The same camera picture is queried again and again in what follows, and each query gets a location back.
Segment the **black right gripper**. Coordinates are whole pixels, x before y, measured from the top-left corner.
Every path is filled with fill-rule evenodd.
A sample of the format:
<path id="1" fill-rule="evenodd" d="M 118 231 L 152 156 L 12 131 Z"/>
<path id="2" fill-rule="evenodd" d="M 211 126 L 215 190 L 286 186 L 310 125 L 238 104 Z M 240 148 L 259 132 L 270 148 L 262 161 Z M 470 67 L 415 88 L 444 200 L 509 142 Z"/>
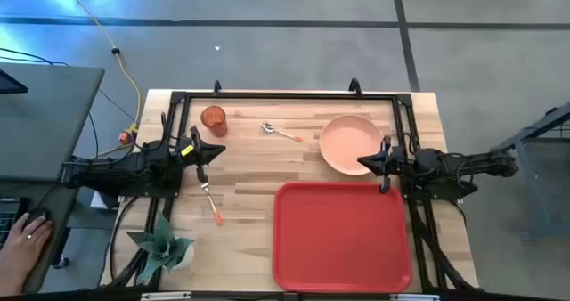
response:
<path id="1" fill-rule="evenodd" d="M 401 146 L 391 147 L 391 137 L 385 136 L 380 145 L 380 152 L 359 157 L 358 162 L 369 169 L 374 175 L 381 175 L 381 193 L 387 193 L 391 189 L 391 175 L 404 175 L 405 158 Z"/>

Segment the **red translucent plastic cup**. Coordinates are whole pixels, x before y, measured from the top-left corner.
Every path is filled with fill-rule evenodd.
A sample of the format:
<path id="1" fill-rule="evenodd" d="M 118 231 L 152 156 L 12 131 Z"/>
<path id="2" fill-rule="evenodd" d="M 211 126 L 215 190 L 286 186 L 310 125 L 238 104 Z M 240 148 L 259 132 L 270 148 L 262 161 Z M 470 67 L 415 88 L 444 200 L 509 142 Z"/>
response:
<path id="1" fill-rule="evenodd" d="M 205 108 L 200 115 L 202 124 L 215 137 L 224 137 L 227 135 L 227 122 L 225 111 L 219 106 L 209 106 Z"/>

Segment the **peach round plate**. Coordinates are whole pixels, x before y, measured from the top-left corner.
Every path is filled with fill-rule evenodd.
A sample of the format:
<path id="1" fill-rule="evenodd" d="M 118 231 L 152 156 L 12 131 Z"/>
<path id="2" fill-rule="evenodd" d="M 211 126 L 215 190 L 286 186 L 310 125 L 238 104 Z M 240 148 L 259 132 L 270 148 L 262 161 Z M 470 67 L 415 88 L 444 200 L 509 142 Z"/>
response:
<path id="1" fill-rule="evenodd" d="M 383 134 L 369 119 L 358 115 L 333 118 L 319 138 L 324 160 L 345 175 L 366 175 L 370 170 L 358 158 L 378 154 Z"/>

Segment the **metal fork orange-tipped handle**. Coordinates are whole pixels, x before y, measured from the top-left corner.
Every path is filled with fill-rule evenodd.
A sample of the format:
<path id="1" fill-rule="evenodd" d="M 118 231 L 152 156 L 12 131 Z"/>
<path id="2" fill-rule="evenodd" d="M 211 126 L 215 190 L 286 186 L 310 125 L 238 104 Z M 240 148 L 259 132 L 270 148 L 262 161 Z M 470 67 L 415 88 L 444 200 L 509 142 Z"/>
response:
<path id="1" fill-rule="evenodd" d="M 211 195 L 211 193 L 210 193 L 208 183 L 202 183 L 202 184 L 200 185 L 200 188 L 205 192 L 205 194 L 206 194 L 206 196 L 207 196 L 207 198 L 208 198 L 208 202 L 209 202 L 209 205 L 210 205 L 210 207 L 211 207 L 211 209 L 212 209 L 214 218 L 215 218 L 215 220 L 216 220 L 216 224 L 217 224 L 218 226 L 222 226 L 222 225 L 224 224 L 224 221 L 223 221 L 223 218 L 222 218 L 222 216 L 221 216 L 221 214 L 220 214 L 220 212 L 219 212 L 219 210 L 218 210 L 218 208 L 217 208 L 217 206 L 216 206 L 216 203 L 214 202 L 213 197 L 212 197 L 212 195 Z"/>

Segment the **metal spoon orange-tipped handle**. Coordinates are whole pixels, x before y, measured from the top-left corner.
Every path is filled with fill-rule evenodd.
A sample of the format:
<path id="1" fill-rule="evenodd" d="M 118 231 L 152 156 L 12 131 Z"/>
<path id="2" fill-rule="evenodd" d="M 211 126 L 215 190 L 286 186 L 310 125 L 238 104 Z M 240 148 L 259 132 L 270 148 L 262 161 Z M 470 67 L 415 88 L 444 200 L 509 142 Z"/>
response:
<path id="1" fill-rule="evenodd" d="M 285 132 L 282 132 L 281 130 L 278 130 L 275 126 L 267 123 L 267 122 L 263 122 L 261 124 L 261 127 L 263 128 L 264 131 L 266 131 L 268 134 L 278 134 L 280 136 L 289 138 L 295 142 L 302 142 L 303 139 L 299 136 L 294 136 L 292 134 L 287 134 Z"/>

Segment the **person's forearm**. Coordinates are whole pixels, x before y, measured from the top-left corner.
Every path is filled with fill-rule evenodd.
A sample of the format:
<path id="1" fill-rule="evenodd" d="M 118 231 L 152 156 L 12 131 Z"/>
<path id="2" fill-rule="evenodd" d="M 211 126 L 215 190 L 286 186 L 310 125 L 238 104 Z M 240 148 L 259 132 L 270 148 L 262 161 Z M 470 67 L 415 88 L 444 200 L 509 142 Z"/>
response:
<path id="1" fill-rule="evenodd" d="M 0 258 L 0 297 L 19 295 L 27 276 L 15 260 Z"/>

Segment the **red plastic tray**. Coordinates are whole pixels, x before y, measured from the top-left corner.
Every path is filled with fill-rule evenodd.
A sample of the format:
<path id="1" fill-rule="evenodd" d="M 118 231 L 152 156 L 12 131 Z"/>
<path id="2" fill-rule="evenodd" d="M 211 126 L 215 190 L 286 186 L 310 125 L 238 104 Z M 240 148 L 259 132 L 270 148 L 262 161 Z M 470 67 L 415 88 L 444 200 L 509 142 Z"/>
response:
<path id="1" fill-rule="evenodd" d="M 403 198 L 375 183 L 286 183 L 273 209 L 273 277 L 299 292 L 388 293 L 412 281 Z"/>

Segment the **green leafy plant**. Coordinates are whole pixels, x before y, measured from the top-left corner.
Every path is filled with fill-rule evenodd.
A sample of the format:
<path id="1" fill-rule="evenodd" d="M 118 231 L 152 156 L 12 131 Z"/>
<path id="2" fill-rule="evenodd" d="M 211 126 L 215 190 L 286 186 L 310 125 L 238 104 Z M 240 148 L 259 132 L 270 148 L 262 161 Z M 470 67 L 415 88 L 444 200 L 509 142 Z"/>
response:
<path id="1" fill-rule="evenodd" d="M 176 237 L 170 222 L 162 215 L 157 216 L 154 232 L 127 232 L 134 244 L 145 251 L 146 264 L 137 276 L 137 285 L 150 282 L 153 274 L 162 268 L 171 272 L 186 258 L 189 249 L 192 249 L 193 239 Z"/>

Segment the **white plant pot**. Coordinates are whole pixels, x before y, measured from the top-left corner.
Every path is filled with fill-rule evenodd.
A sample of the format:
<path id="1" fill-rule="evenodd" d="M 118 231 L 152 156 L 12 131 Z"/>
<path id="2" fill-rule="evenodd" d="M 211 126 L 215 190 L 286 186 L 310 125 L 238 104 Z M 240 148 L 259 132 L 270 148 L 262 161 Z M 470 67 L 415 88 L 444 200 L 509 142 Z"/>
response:
<path id="1" fill-rule="evenodd" d="M 189 268 L 194 258 L 194 254 L 195 254 L 194 246 L 190 244 L 189 247 L 186 249 L 185 254 L 181 259 L 181 261 L 178 264 L 176 264 L 172 268 L 172 270 L 183 270 Z"/>

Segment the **blue-grey metal stand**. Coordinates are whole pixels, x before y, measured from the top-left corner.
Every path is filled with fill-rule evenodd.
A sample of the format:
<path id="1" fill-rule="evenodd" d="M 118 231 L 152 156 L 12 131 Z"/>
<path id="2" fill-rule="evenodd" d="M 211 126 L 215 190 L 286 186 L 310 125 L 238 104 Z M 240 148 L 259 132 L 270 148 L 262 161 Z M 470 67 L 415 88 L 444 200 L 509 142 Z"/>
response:
<path id="1" fill-rule="evenodd" d="M 534 225 L 521 238 L 570 236 L 570 102 L 548 110 L 498 148 L 515 151 L 531 195 Z"/>

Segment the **black computer mouse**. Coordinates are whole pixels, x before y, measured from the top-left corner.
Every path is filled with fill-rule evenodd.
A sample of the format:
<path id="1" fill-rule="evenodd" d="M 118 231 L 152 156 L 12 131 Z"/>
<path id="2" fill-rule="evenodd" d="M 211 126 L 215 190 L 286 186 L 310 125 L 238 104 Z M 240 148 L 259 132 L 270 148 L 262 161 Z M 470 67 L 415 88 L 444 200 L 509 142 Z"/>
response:
<path id="1" fill-rule="evenodd" d="M 28 220 L 23 225 L 23 230 L 31 234 L 39 226 L 50 220 L 50 212 L 46 208 L 35 208 L 28 213 Z"/>

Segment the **person's hand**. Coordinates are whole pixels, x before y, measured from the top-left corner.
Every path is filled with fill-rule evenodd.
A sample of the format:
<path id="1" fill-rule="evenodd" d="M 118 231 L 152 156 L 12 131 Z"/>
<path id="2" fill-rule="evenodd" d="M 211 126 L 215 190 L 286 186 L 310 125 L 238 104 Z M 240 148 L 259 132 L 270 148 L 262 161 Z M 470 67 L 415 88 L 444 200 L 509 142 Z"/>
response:
<path id="1" fill-rule="evenodd" d="M 28 224 L 25 213 L 12 226 L 8 239 L 0 249 L 0 272 L 11 276 L 26 276 L 35 266 L 44 244 L 52 232 L 52 222 L 39 216 Z"/>

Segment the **dark monitor screen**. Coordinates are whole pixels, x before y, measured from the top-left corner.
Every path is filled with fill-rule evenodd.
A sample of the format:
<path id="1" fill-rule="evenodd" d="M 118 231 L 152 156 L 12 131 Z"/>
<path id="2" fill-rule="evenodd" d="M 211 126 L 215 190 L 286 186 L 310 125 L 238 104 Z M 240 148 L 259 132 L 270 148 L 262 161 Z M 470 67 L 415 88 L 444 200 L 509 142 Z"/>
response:
<path id="1" fill-rule="evenodd" d="M 0 94 L 25 94 L 29 89 L 0 69 Z"/>

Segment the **black metal table frame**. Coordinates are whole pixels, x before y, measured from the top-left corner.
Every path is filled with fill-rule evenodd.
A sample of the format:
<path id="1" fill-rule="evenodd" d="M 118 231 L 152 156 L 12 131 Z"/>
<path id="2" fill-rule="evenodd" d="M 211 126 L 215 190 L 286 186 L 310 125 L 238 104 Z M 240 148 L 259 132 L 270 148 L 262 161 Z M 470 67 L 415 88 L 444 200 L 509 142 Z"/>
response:
<path id="1" fill-rule="evenodd" d="M 209 106 L 225 111 L 227 135 L 215 137 L 202 124 Z M 407 199 L 402 177 L 391 175 L 391 189 L 403 198 L 411 257 L 412 281 L 402 292 L 299 292 L 282 289 L 273 277 L 273 209 L 277 191 L 286 183 L 375 183 L 382 178 L 345 175 L 322 157 L 319 138 L 333 118 L 358 115 L 369 119 L 391 147 L 404 148 L 407 159 L 419 149 L 447 152 L 436 98 L 430 93 L 356 94 L 293 93 L 278 91 L 182 92 L 152 90 L 147 96 L 139 135 L 159 139 L 165 130 L 178 138 L 196 126 L 201 139 L 226 150 L 206 166 L 208 185 L 224 224 L 218 226 L 194 167 L 184 169 L 177 196 L 140 197 L 119 210 L 114 243 L 110 246 L 102 280 L 128 286 L 143 271 L 148 254 L 127 232 L 154 232 L 162 214 L 176 237 L 194 240 L 194 258 L 183 270 L 157 270 L 145 293 L 190 291 L 192 297 L 230 293 L 261 299 L 277 296 L 327 297 L 425 293 L 445 289 L 473 290 L 478 282 L 466 226 L 451 200 Z M 268 134 L 261 124 L 303 139 L 295 142 Z"/>

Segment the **white bracket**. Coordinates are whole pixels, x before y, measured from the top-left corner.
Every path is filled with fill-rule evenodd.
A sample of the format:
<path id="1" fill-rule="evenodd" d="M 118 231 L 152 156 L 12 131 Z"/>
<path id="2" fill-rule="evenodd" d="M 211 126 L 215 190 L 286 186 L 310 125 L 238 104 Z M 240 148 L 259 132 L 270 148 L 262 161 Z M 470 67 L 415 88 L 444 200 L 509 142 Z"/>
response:
<path id="1" fill-rule="evenodd" d="M 140 301 L 184 301 L 191 299 L 192 293 L 190 291 L 170 291 L 143 293 Z"/>
<path id="2" fill-rule="evenodd" d="M 430 294 L 391 294 L 390 301 L 441 301 L 439 295 Z"/>

